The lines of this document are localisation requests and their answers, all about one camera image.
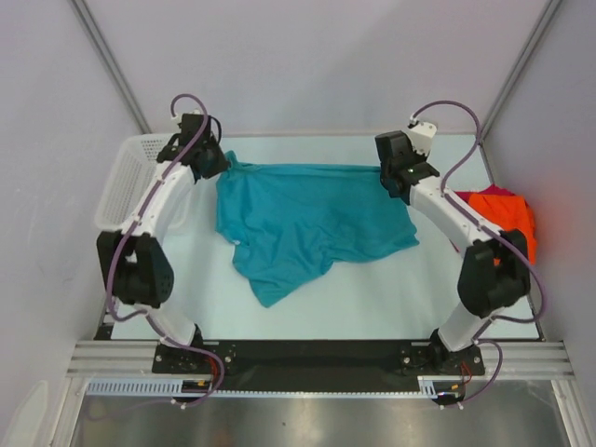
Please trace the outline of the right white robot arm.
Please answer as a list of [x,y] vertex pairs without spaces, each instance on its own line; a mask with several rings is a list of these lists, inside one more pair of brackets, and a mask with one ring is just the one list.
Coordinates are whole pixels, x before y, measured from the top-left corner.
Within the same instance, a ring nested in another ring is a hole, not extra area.
[[531,288],[527,242],[517,230],[484,219],[444,185],[428,163],[433,137],[413,129],[374,137],[380,182],[392,198],[428,218],[462,257],[456,285],[459,299],[447,320],[431,335],[431,366],[452,373],[490,322],[515,305]]

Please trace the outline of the teal t shirt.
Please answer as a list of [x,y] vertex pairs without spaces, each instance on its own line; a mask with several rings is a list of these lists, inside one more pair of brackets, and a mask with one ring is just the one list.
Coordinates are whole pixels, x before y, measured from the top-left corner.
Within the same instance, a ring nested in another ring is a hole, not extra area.
[[382,260],[418,244],[406,205],[375,166],[254,164],[229,151],[215,230],[259,304],[277,304],[336,263]]

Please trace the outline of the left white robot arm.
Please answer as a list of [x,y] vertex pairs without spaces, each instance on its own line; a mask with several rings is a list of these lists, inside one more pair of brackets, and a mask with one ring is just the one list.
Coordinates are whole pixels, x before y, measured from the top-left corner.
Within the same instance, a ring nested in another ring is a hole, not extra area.
[[173,306],[175,274],[163,240],[178,208],[196,183],[229,169],[221,148],[222,125],[212,115],[184,114],[156,157],[153,178],[130,215],[101,230],[96,247],[109,314],[117,322],[147,320],[173,360],[186,372],[199,370],[205,348],[194,342],[197,325]]

